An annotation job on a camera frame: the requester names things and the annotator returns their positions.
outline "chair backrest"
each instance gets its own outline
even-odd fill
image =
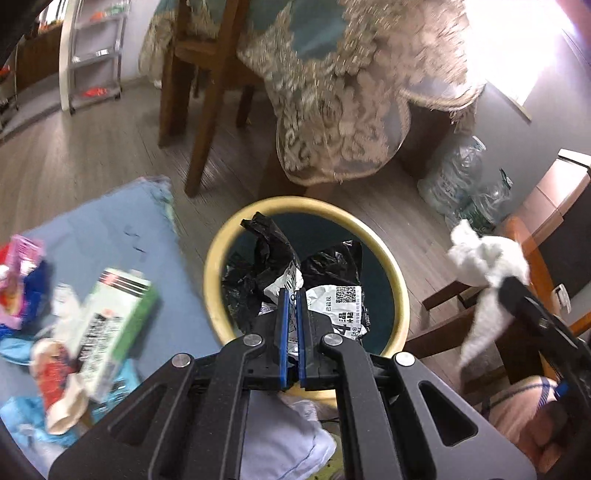
[[[530,265],[530,288],[533,293],[550,313],[558,314],[558,307],[553,301],[552,295],[554,283],[548,267],[546,267],[536,241],[519,217],[513,216],[507,220],[505,236],[521,245],[525,259]]]

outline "blue mat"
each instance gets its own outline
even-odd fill
[[[166,181],[140,179],[24,234],[45,242],[51,291],[67,283],[83,301],[106,267],[138,270],[154,283],[160,300],[130,355],[141,378],[175,353],[201,357],[220,349],[184,269],[167,216],[170,199]],[[29,330],[35,333],[53,320],[46,314]],[[1,404],[15,395],[37,394],[26,367],[0,359]]]

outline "yellow trash can rim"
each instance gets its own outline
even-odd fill
[[[381,355],[391,358],[395,353],[402,350],[408,335],[410,304],[402,272],[388,247],[372,229],[350,213],[330,203],[294,196],[273,197],[244,207],[232,215],[213,238],[205,260],[203,297],[209,323],[222,345],[234,340],[236,333],[223,302],[221,278],[226,267],[228,253],[238,236],[244,232],[244,228],[241,227],[240,223],[243,219],[251,219],[257,212],[267,216],[280,213],[316,215],[340,225],[359,238],[378,259],[392,288],[395,318],[390,339]],[[330,401],[331,403],[334,403],[335,400],[334,390],[305,392],[299,387],[294,387],[288,393],[314,400]]]

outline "qr code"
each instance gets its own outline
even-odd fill
[[[336,287],[336,303],[355,303],[355,287]]]

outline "black plastic bag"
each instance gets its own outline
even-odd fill
[[[228,313],[243,333],[250,333],[263,302],[272,303],[265,289],[294,264],[300,268],[295,250],[269,217],[257,212],[241,225],[256,235],[254,263],[234,252],[222,277],[222,292]]]
[[[325,248],[301,263],[304,288],[309,290],[320,285],[360,286],[362,260],[363,247],[354,240]]]
[[[296,269],[301,271],[306,290],[323,285],[361,286],[363,246],[359,241],[348,240],[328,247],[309,256],[300,265],[289,240],[271,218],[257,212],[252,220],[243,220],[241,225],[257,237],[254,263],[233,253],[222,278],[222,291],[228,312],[243,333],[252,331],[263,302],[276,303],[277,299],[271,295],[273,291],[282,286],[289,290],[301,286],[301,283],[292,285],[297,283],[296,275],[291,275]],[[361,324],[369,331],[365,305],[362,306]]]
[[[222,293],[230,317],[243,333],[250,333],[261,309],[261,299],[256,295],[252,264],[239,253],[234,252],[228,259],[222,277]]]
[[[269,217],[257,212],[252,220],[243,220],[241,225],[257,236],[252,271],[261,300],[271,301],[264,294],[265,289],[282,276],[292,262],[299,268],[300,260],[289,240]]]

